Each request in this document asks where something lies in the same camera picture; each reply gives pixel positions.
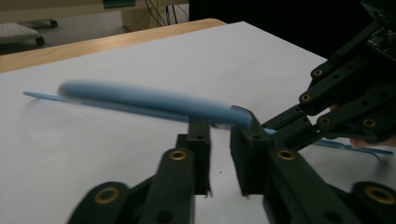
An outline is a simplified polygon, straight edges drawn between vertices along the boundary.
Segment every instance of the screw hole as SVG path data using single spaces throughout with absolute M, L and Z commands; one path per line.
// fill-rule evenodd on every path
M 173 151 L 169 157 L 174 161 L 181 161 L 187 158 L 187 153 L 184 151 Z
M 315 70 L 314 71 L 314 76 L 315 77 L 320 77 L 321 75 L 323 75 L 323 72 L 321 70 Z
M 101 189 L 95 195 L 95 202 L 99 204 L 107 204 L 116 201 L 120 197 L 120 190 L 114 187 Z
M 293 151 L 291 151 L 291 150 L 288 150 L 288 149 L 280 150 L 280 151 L 278 151 L 278 152 L 276 153 L 276 155 L 277 155 L 280 159 L 285 160 L 285 161 L 292 161 L 292 160 L 296 159 L 296 154 L 295 154 L 295 152 L 293 152 Z
M 308 94 L 304 94 L 304 95 L 302 96 L 302 99 L 303 99 L 304 101 L 309 101 L 309 100 L 311 99 L 311 96 L 308 95 Z
M 330 123 L 330 119 L 329 118 L 322 118 L 320 119 L 320 123 L 323 125 L 327 125 Z
M 375 127 L 375 121 L 373 119 L 365 119 L 363 121 L 363 125 L 366 126 L 367 128 L 374 128 Z
M 392 193 L 388 192 L 387 190 L 378 187 L 369 186 L 364 190 L 364 192 L 369 198 L 373 199 L 378 203 L 396 204 L 395 196 Z

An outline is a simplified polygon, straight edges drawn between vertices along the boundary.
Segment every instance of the black metal bracket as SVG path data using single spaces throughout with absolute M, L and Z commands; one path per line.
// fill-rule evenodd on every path
M 351 193 L 332 187 L 254 122 L 232 128 L 230 149 L 242 194 L 263 194 L 271 223 L 394 223 L 394 189 L 373 182 L 357 183 Z
M 68 224 L 193 223 L 194 195 L 210 191 L 209 129 L 208 120 L 190 119 L 189 133 L 163 154 L 156 175 L 131 189 L 119 182 L 93 188 Z
M 312 82 L 298 105 L 262 127 L 277 130 L 277 146 L 297 150 L 322 137 L 357 138 L 372 144 L 390 138 L 396 134 L 394 52 L 396 33 L 373 22 L 312 70 Z M 311 124 L 308 116 L 333 105 L 338 108 Z

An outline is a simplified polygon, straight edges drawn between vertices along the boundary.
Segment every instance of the white table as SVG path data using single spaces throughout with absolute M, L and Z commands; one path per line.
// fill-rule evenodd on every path
M 264 122 L 298 103 L 324 59 L 239 22 L 144 44 L 5 72 L 0 76 L 0 223 L 66 223 L 93 187 L 135 186 L 187 124 L 35 100 L 85 78 L 205 97 L 251 110 Z M 213 198 L 196 197 L 195 223 L 267 223 L 262 196 L 241 197 L 228 131 L 211 130 Z M 302 154 L 323 179 L 350 191 L 373 180 L 394 188 L 396 160 L 325 147 Z

